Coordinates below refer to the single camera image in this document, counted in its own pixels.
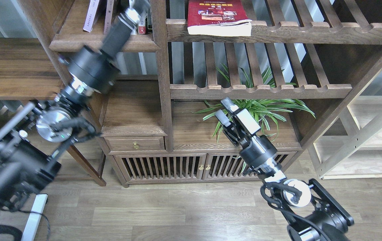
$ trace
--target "wooden floor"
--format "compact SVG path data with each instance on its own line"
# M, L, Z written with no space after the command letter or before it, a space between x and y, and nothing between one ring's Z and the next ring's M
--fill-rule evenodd
M64 160L64 171L79 171ZM315 176L304 153L287 171L290 178ZM259 194L258 181L147 184L122 188L110 164L106 187L92 180L55 181L44 191L44 213L52 225L52 241L283 241L290 240L286 221ZM382 178L322 180L353 216L347 237L382 241ZM30 209L32 200L26 205ZM310 214L310 209L297 211ZM0 223L24 228L27 215L0 214ZM35 240L45 240L45 221Z

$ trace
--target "wooden shelf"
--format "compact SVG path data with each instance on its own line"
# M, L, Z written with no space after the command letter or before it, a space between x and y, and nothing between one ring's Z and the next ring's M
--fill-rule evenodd
M238 152L239 148L234 147L224 134L221 135L219 143L216 137L212 137L217 124L217 119L212 117L203 121L206 114L193 114L207 108L204 102L173 102L173 130L174 130L174 150L175 151L206 151L206 152ZM279 135L269 137L279 151L299 151L301 146L295 135L292 122L288 115L287 122L279 122ZM266 132L266 134L276 133L276 130Z
M356 22L341 22L328 0L321 0L319 8L327 16L326 22L314 22L304 0L293 0L298 22L286 21L278 1L266 1L272 24L256 20L251 0L242 0L252 21L251 37L217 37L189 35L185 19L167 19L170 42L225 42L225 43L315 43L382 45L382 23L368 23L354 0L348 8Z
M185 84L171 84L172 99L223 99L229 97L231 99L329 99L344 98L352 90L350 84L330 84L320 59L313 44L305 44L307 55L305 57L307 65L301 64L297 50L294 44L285 44L285 49L289 56L290 65L294 71L294 79L296 85L285 83L282 73L282 67L279 62L278 54L273 43L266 43L266 52L270 67L275 80L275 87L270 87L263 82L261 72L258 65L258 57L255 54L255 46L253 43L247 43L246 52L248 56L250 71L253 76L253 88L247 88L240 82L238 74L237 59L235 55L235 47L232 43L225 44L225 52L230 78L229 87L223 87L217 79L217 72L213 43L205 43L205 57L207 82L205 87L199 87L190 81L184 81ZM306 76L303 69L312 68L315 73ZM191 68L184 68L185 76L191 75Z
M359 96L350 105L350 112L362 129L382 112L382 96ZM365 142L365 149L382 150L382 130Z
M323 163L342 146L338 139L322 138L309 148L313 162ZM382 177L382 150L359 150L341 160L324 179Z
M165 136L158 82L117 81L109 94L103 137Z
M57 52L76 52L83 45L99 49L104 38L104 20L99 19L92 32L83 31L84 21L89 6L88 0L75 0L58 34L50 44L50 49ZM153 35L132 35L122 49L123 52L156 52L160 48L154 43Z
M36 38L0 38L0 99L52 99L62 82Z

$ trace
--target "white stand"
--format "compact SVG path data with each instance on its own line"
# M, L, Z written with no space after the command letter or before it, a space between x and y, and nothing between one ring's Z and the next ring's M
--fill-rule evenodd
M32 211L42 213L44 211L45 203L47 202L47 194L38 194L33 202ZM21 241L33 241L36 235L36 230L39 226L41 215L29 214L29 218L26 223L26 227L23 231Z

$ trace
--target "robotic arm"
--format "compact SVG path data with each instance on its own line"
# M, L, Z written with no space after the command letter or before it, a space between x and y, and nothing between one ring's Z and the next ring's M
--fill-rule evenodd
M71 145L85 142L98 135L96 129L80 112L94 93L107 94L114 84L119 70L113 64L135 29L140 15L149 8L147 0L135 0L118 16L97 52L84 46L72 59L63 60L73 77L52 101L29 102L0 130L0 210L19 211L30 194L39 194L56 177L61 164L58 158ZM27 129L36 126L41 137L60 145L46 155L32 146ZM82 130L87 134L79 136ZM21 231L0 225L0 233L10 234L15 241L21 239Z
M246 109L239 109L229 98L221 101L230 119L222 110L216 117L223 132L235 145L243 148L240 156L249 166L243 174L255 172L263 181L261 195L273 209L282 212L289 223L287 230L293 241L348 241L344 233L354 224L353 218L315 179L305 183L287 179L274 157L277 149L266 136L257 136L261 129ZM312 204L314 212L303 218L291 207Z

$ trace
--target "spider plant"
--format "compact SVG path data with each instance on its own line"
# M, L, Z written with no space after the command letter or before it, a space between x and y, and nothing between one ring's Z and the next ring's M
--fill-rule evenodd
M230 82L229 76L228 76L228 67L222 64L222 67L226 71L224 73L221 69L217 68L219 73L228 81ZM243 75L245 76L245 81L242 81L245 83L246 87L251 88L254 86L252 81L252 74L248 75L243 68L241 68L241 71L243 72ZM268 66L261 74L263 78L263 83L270 85L270 87L275 87L275 80L272 76L271 68ZM222 105L215 104L211 105L206 100L204 101L205 104L208 106L208 108L194 112L195 114L199 113L206 113L212 111L212 113L206 115L203 117L203 120L207 120L215 115L215 112L217 109L221 108ZM286 122L286 118L280 114L279 112L293 112L291 109L296 110L302 110L307 111L310 113L313 117L315 117L313 111L311 111L303 101L299 99L233 99L233 102L241 109L246 108L249 113L252 115L252 117L255 119L256 122L258 122L261 125L261 131L264 134L264 131L269 131L270 124L269 119L272 120L272 122L275 123L277 132L275 134L267 135L267 136L278 136L279 132L279 121ZM222 111L228 116L228 112L225 109L222 109ZM216 128L214 130L214 133L212 137L217 135L217 141L219 141L219 137L222 133L222 125L220 122L217 123Z

